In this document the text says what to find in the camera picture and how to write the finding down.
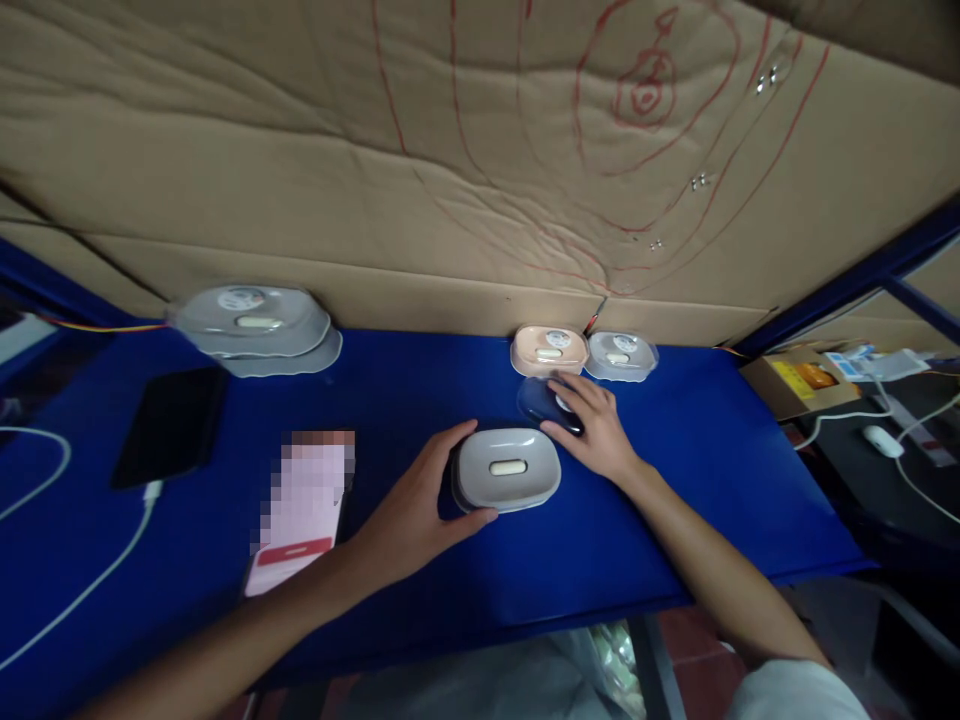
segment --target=hand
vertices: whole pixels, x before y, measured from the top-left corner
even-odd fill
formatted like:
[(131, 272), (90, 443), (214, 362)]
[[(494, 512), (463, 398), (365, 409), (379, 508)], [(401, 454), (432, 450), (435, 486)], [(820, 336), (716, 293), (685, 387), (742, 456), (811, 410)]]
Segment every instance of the hand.
[(450, 522), (437, 514), (437, 495), (450, 451), (476, 429), (477, 421), (468, 420), (430, 438), (410, 469), (347, 542), (351, 561), (376, 585), (372, 591), (413, 575), (497, 519), (494, 508), (474, 510)]
[(583, 436), (575, 437), (549, 420), (540, 429), (623, 490), (639, 478), (655, 476), (656, 470), (637, 456), (623, 432), (613, 393), (579, 375), (565, 374), (563, 382), (566, 385), (556, 380), (547, 384), (583, 421)]

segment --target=black phone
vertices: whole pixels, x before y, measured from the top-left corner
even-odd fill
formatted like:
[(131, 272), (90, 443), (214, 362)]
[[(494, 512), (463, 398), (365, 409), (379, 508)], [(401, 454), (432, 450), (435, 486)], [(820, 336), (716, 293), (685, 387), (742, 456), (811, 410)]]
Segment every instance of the black phone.
[(226, 384), (219, 365), (147, 383), (110, 486), (125, 490), (170, 480), (206, 464)]

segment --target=blue table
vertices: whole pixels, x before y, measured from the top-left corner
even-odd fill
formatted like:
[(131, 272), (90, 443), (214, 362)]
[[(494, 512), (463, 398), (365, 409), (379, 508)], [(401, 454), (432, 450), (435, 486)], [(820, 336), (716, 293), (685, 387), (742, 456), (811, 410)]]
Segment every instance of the blue table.
[[(373, 511), (427, 437), (477, 417), (517, 423), (521, 377), (495, 338), (348, 331), (317, 375), (230, 383), (210, 465), (167, 485), (134, 554), (65, 623), (0, 674), (0, 707), (59, 716), (112, 685), (239, 599), (290, 430), (357, 430), (347, 531)], [(391, 358), (387, 370), (384, 358)], [(64, 476), (0, 524), (0, 657), (70, 602), (126, 545), (141, 492), (109, 478), (152, 377), (207, 364), (173, 331), (118, 337), (35, 422), (66, 436)], [(642, 384), (609, 384), (637, 450), (778, 583), (866, 566), (734, 359), (661, 348)], [(0, 507), (42, 481), (53, 443), (20, 436), (0, 452)], [(293, 684), (656, 611), (689, 601), (608, 482), (561, 450), (545, 505), (504, 515), (413, 578), (321, 629), (262, 681)], [(441, 496), (441, 508), (450, 498)]]

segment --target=white plug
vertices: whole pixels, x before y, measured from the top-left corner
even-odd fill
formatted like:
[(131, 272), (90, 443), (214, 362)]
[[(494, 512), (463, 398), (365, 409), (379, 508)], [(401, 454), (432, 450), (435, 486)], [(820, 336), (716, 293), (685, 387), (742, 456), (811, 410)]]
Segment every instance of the white plug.
[(903, 445), (879, 425), (867, 425), (863, 429), (863, 436), (885, 457), (896, 458), (903, 455)]
[(143, 504), (152, 506), (157, 501), (157, 498), (160, 497), (162, 491), (163, 480), (154, 480), (151, 483), (147, 483), (147, 488), (143, 491)]

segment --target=round label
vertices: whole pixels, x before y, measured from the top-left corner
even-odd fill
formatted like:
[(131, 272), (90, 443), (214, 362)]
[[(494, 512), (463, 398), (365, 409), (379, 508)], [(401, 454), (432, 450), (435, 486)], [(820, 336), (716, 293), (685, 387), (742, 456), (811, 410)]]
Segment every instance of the round label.
[(547, 333), (547, 342), (558, 348), (565, 348), (570, 345), (570, 336), (562, 330), (551, 330)]
[(629, 335), (614, 335), (613, 344), (625, 353), (631, 353), (637, 349), (637, 341)]
[(244, 312), (260, 307), (267, 297), (257, 288), (230, 288), (220, 293), (217, 303), (224, 310)]

